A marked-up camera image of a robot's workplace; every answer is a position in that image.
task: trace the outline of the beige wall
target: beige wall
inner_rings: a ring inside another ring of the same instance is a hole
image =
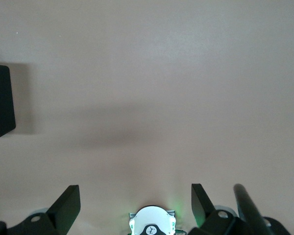
[[[191,183],[242,183],[294,234],[294,0],[0,1],[17,128],[0,139],[0,220],[79,184],[70,235],[129,232],[158,204],[195,226]]]

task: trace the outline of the metal screw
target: metal screw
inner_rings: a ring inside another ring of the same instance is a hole
[[[40,220],[40,216],[34,216],[32,217],[32,219],[30,220],[31,222],[37,222],[38,220]]]
[[[271,223],[269,222],[269,220],[265,219],[265,223],[267,227],[271,227]]]
[[[220,211],[218,213],[218,216],[223,218],[223,219],[227,219],[229,217],[228,214],[225,211]]]

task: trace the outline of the white round device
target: white round device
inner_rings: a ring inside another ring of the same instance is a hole
[[[174,235],[174,215],[174,211],[166,211],[157,206],[144,207],[136,214],[130,213],[132,235]]]

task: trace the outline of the black box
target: black box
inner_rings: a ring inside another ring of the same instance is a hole
[[[10,70],[0,65],[0,137],[15,126]]]

